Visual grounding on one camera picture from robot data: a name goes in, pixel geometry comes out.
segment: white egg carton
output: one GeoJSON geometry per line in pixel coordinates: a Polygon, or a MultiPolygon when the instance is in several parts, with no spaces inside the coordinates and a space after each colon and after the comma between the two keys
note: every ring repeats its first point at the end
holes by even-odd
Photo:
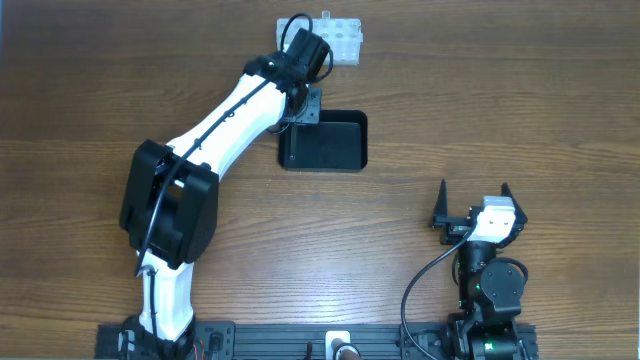
{"type": "MultiPolygon", "coordinates": [[[[288,18],[276,22],[276,46],[280,48],[280,38],[288,18]]],[[[360,44],[362,43],[362,23],[360,19],[331,19],[329,11],[322,12],[321,19],[313,19],[313,33],[322,36],[333,50],[334,65],[358,65],[360,63],[360,44]]],[[[284,51],[287,51],[298,29],[309,29],[309,21],[300,17],[291,23],[284,39],[284,51]]],[[[329,56],[324,61],[329,64],[329,56]]]]}

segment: wooden table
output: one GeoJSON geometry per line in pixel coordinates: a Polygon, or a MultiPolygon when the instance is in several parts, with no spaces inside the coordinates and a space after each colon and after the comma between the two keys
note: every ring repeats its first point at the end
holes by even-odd
{"type": "MultiPolygon", "coordinates": [[[[286,172],[259,139],[220,188],[195,267],[199,319],[399,323],[445,250],[440,179],[466,214],[508,182],[530,222],[506,250],[531,273],[519,321],[543,358],[631,359],[638,341],[637,1],[5,0],[0,63],[0,355],[89,357],[140,310],[118,215],[146,138],[190,129],[275,49],[298,11],[362,19],[361,65],[324,107],[369,117],[358,174],[286,172]]],[[[457,311],[450,259],[411,321],[457,311]]]]}

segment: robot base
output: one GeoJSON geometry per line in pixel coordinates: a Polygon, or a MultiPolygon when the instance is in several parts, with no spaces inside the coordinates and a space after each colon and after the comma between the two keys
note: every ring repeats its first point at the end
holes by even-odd
{"type": "MultiPolygon", "coordinates": [[[[409,330],[419,344],[433,356],[448,360],[443,354],[441,334],[446,324],[409,323],[409,330]]],[[[126,355],[118,351],[118,335],[122,325],[100,325],[96,338],[96,359],[158,359],[141,347],[126,355]]],[[[351,343],[366,360],[427,359],[411,346],[408,339],[401,341],[398,325],[237,325],[231,321],[196,322],[198,359],[204,360],[325,360],[327,331],[348,331],[351,343]]],[[[533,360],[538,360],[535,327],[518,325],[533,360]]],[[[187,359],[195,359],[190,353],[187,359]]]]}

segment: wood grain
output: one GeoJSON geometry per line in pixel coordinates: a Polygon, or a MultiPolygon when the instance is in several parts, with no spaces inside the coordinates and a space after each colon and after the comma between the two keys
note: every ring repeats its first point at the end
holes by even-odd
{"type": "MultiPolygon", "coordinates": [[[[542,358],[630,359],[638,341],[637,1],[5,0],[0,57],[0,356],[90,357],[97,325],[139,311],[117,219],[131,156],[199,122],[278,17],[362,19],[361,65],[325,108],[369,117],[359,174],[295,173],[261,136],[221,184],[195,270],[200,319],[398,323],[444,249],[428,218],[508,182],[530,218],[507,249],[531,273],[542,358]]],[[[450,261],[409,318],[456,311],[450,261]]]]}

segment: black container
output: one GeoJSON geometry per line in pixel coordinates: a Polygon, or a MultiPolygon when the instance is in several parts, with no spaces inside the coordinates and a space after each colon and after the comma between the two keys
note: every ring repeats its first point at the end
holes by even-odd
{"type": "Polygon", "coordinates": [[[291,125],[280,134],[278,161],[286,170],[357,172],[367,165],[367,115],[321,110],[317,125],[291,125]]]}

